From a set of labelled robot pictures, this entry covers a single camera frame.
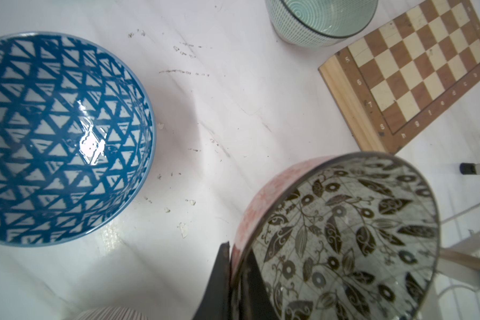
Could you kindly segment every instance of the chess board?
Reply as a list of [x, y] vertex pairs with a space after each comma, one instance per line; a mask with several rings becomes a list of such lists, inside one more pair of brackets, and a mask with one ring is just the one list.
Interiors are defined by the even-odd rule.
[[426, 0], [320, 68], [362, 150], [396, 153], [480, 81], [469, 0]]

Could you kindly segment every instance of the bowl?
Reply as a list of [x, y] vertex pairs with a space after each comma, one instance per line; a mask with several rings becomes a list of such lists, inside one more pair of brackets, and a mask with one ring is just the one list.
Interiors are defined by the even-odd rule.
[[361, 32], [378, 0], [265, 0], [277, 34], [302, 47], [331, 46]]
[[253, 300], [237, 288], [257, 285], [245, 282], [254, 256], [281, 319], [412, 319], [439, 240], [434, 196], [409, 163], [376, 152], [308, 160], [248, 206], [232, 250], [232, 301]]
[[154, 123], [140, 81], [106, 49], [0, 37], [0, 243], [62, 243], [110, 221], [149, 172]]

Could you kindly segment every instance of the floral pattern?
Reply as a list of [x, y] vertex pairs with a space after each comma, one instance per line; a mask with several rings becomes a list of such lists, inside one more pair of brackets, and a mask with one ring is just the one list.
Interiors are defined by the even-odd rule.
[[412, 319], [439, 245], [415, 169], [359, 154], [315, 171], [268, 214], [252, 250], [281, 319]]

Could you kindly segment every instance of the white marble surface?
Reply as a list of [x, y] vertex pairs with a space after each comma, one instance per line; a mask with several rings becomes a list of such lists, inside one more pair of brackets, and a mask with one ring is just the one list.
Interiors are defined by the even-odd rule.
[[[164, 125], [146, 183], [106, 227], [51, 247], [0, 246], [0, 319], [110, 304], [191, 319], [257, 190], [291, 164], [359, 150], [317, 68], [419, 2], [381, 0], [361, 34], [312, 50], [282, 42], [259, 0], [0, 0], [0, 35], [64, 32], [109, 49]], [[191, 74], [160, 73], [172, 69]], [[428, 178], [442, 219], [479, 202], [480, 176], [457, 168], [480, 162], [480, 83], [398, 155]], [[480, 229], [480, 208], [453, 222], [445, 246]]]

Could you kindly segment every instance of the blue patterned bowl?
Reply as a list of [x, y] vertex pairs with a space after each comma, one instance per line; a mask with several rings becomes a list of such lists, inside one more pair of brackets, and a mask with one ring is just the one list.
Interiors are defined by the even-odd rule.
[[61, 243], [110, 221], [147, 176], [154, 123], [140, 81], [104, 48], [1, 37], [0, 243]]

